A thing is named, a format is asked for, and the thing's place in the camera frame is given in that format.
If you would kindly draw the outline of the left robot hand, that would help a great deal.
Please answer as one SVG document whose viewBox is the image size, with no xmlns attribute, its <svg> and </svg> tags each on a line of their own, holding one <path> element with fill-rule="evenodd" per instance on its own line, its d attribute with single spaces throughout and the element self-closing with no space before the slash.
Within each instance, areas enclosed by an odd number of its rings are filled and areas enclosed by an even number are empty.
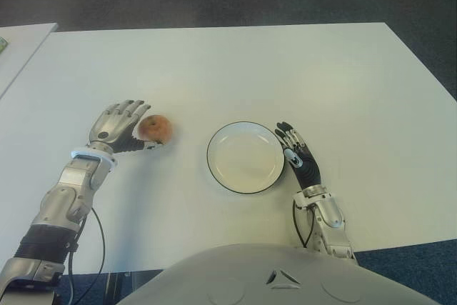
<svg viewBox="0 0 457 305">
<path fill-rule="evenodd" d="M 126 100 L 102 112 L 89 133 L 88 147 L 117 154 L 154 149 L 171 140 L 170 121 L 159 115 L 144 117 L 151 108 L 142 100 Z"/>
</svg>

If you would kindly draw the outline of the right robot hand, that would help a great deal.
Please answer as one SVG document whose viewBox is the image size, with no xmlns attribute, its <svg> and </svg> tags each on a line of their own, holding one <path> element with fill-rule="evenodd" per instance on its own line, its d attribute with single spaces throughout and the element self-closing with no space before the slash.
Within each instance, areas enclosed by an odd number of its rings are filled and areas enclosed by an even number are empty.
<svg viewBox="0 0 457 305">
<path fill-rule="evenodd" d="M 321 184 L 321 173 L 316 160 L 302 136 L 289 123 L 282 121 L 274 130 L 302 190 Z"/>
</svg>

